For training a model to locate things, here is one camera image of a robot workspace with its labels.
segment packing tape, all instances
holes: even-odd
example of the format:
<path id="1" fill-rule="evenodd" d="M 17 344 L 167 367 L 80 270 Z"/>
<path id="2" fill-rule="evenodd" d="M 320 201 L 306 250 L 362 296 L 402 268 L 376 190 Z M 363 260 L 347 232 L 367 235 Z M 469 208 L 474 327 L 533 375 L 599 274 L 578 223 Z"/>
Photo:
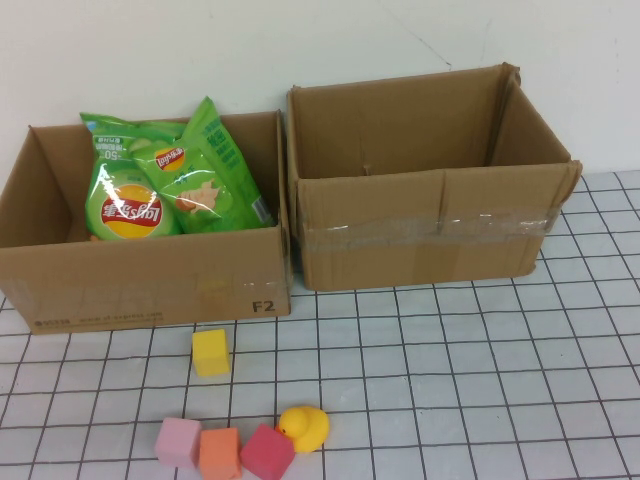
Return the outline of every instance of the packing tape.
<path id="1" fill-rule="evenodd" d="M 425 215 L 328 228 L 310 227 L 303 219 L 302 244 L 311 252 L 336 252 L 370 246 L 496 243 L 514 237 L 544 237 L 558 214 L 558 209 L 510 211 L 444 220 Z"/>

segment rubber duck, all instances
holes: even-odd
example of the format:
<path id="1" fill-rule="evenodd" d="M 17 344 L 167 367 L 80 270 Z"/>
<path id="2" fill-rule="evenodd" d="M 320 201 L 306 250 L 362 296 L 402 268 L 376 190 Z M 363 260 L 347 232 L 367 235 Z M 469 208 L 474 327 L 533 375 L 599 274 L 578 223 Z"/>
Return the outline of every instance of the rubber duck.
<path id="1" fill-rule="evenodd" d="M 315 407 L 293 407 L 280 416 L 278 431 L 293 442 L 297 453 L 311 453 L 329 435 L 329 416 Z"/>

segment green chip bag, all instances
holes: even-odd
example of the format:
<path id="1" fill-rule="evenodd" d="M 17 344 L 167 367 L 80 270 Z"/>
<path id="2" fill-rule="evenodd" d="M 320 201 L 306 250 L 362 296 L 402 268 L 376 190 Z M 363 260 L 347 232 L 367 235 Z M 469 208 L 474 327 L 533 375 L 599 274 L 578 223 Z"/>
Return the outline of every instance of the green chip bag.
<path id="1" fill-rule="evenodd" d="M 209 98 L 180 140 L 137 149 L 133 158 L 173 207 L 185 233 L 225 232 L 273 225 L 240 149 Z"/>
<path id="2" fill-rule="evenodd" d="M 152 142 L 170 144 L 185 125 L 129 123 L 88 113 L 80 116 L 92 134 L 96 158 L 85 204 L 89 231 L 100 240 L 182 233 L 172 209 L 138 169 L 131 153 Z"/>

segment yellow foam cube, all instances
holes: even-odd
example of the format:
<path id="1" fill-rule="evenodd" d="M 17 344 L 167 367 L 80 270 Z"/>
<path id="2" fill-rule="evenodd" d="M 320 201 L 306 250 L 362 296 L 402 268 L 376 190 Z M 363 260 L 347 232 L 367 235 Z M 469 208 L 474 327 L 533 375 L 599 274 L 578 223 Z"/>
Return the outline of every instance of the yellow foam cube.
<path id="1" fill-rule="evenodd" d="M 209 330 L 193 334 L 193 364 L 200 377 L 231 371 L 227 335 L 224 330 Z"/>

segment empty cardboard box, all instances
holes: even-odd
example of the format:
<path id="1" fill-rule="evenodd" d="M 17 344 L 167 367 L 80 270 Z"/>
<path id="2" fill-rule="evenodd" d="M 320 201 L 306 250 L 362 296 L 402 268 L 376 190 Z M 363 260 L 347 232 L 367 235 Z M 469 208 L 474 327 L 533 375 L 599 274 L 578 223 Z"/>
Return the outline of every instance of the empty cardboard box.
<path id="1" fill-rule="evenodd" d="M 279 112 L 223 116 L 275 227 L 89 242 L 83 125 L 31 128 L 0 198 L 0 289 L 34 333 L 286 315 L 289 226 Z"/>
<path id="2" fill-rule="evenodd" d="M 508 64 L 294 87 L 287 122 L 292 231 L 315 290 L 531 273 L 582 170 Z"/>

